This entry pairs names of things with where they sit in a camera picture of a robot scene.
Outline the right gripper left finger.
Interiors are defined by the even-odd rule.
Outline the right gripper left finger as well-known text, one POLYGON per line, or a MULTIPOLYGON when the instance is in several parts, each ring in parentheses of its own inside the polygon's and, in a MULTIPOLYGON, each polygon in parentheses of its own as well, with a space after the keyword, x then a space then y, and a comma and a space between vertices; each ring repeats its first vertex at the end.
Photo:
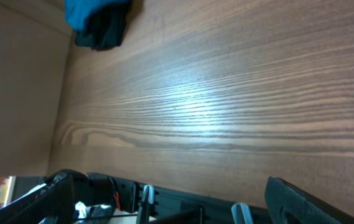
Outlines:
POLYGON ((0 209, 0 224, 71 223, 74 203, 73 178, 65 175, 0 209))

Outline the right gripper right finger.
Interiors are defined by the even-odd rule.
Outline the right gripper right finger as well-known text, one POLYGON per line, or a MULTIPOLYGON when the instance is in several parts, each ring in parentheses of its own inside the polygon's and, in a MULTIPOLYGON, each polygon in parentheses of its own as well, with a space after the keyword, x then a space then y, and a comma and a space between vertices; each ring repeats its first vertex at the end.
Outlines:
POLYGON ((273 223, 354 223, 353 216, 282 178, 268 178, 264 198, 273 223))

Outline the teal blue polo shirt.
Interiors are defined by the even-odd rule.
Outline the teal blue polo shirt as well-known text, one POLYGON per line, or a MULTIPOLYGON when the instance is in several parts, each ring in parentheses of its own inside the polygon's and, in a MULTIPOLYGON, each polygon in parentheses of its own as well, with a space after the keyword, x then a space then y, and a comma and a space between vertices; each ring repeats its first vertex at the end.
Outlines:
POLYGON ((127 6, 132 0, 64 0, 65 20, 73 30, 83 31, 88 18, 106 6, 127 6))

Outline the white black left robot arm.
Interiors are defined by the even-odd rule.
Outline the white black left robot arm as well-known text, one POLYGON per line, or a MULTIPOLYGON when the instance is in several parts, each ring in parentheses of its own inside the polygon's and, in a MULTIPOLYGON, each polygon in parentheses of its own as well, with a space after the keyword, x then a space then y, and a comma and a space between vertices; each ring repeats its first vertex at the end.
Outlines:
POLYGON ((114 183, 109 177, 90 178, 75 170, 60 170, 43 181, 39 223, 84 222, 75 205, 115 205, 114 183))

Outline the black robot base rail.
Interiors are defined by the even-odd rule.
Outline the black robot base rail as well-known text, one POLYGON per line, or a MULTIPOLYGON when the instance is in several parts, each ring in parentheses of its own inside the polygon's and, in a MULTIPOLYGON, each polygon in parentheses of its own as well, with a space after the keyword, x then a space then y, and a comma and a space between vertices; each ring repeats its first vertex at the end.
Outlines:
POLYGON ((143 183, 132 180, 108 177, 116 193, 120 195, 121 209, 125 212, 137 212, 143 206, 145 194, 153 199, 147 206, 149 215, 157 223, 271 223, 268 211, 250 207, 246 204, 235 205, 233 202, 201 195, 190 194, 158 186, 146 190, 143 183))

